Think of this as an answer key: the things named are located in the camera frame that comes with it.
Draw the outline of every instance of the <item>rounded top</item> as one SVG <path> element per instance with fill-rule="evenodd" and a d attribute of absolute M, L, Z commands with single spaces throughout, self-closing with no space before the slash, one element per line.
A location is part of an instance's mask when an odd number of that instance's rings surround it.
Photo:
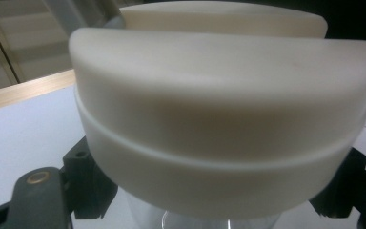
<path fill-rule="evenodd" d="M 83 29 L 70 48 L 86 110 L 160 156 L 291 159 L 364 121 L 365 41 Z"/>

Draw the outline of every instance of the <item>wooden edge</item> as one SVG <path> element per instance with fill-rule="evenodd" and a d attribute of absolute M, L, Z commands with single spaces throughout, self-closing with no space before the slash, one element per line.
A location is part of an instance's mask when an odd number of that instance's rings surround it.
<path fill-rule="evenodd" d="M 74 82 L 74 71 L 69 70 L 0 89 L 0 108 L 66 88 Z"/>

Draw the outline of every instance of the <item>white table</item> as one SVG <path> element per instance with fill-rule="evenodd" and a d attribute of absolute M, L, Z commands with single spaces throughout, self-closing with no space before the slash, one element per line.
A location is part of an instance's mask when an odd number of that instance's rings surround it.
<path fill-rule="evenodd" d="M 0 204 L 10 200 L 15 181 L 25 173 L 62 167 L 62 156 L 83 136 L 73 86 L 0 108 Z M 355 147 L 366 155 L 366 128 Z M 275 228 L 350 229 L 356 228 L 358 216 L 354 211 L 348 219 L 321 218 L 306 202 L 283 213 Z M 103 219 L 73 224 L 76 229 L 136 228 L 123 190 Z"/>

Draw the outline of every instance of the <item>metal bolt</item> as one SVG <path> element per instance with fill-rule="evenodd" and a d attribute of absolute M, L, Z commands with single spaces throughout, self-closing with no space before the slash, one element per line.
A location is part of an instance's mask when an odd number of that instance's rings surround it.
<path fill-rule="evenodd" d="M 37 184 L 42 183 L 50 178 L 50 173 L 47 171 L 42 171 L 35 173 L 33 175 L 30 175 L 27 179 L 27 183 L 29 184 Z"/>

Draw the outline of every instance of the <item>white plastic object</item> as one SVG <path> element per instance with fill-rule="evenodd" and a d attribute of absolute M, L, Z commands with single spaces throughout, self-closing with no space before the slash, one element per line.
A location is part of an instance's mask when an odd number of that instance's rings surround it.
<path fill-rule="evenodd" d="M 365 41 L 83 29 L 70 50 L 100 168 L 180 214 L 259 218 L 312 198 L 366 119 Z"/>
<path fill-rule="evenodd" d="M 326 21 L 321 16 L 249 3 L 162 2 L 120 10 L 128 30 L 291 37 L 324 37 L 327 30 Z"/>

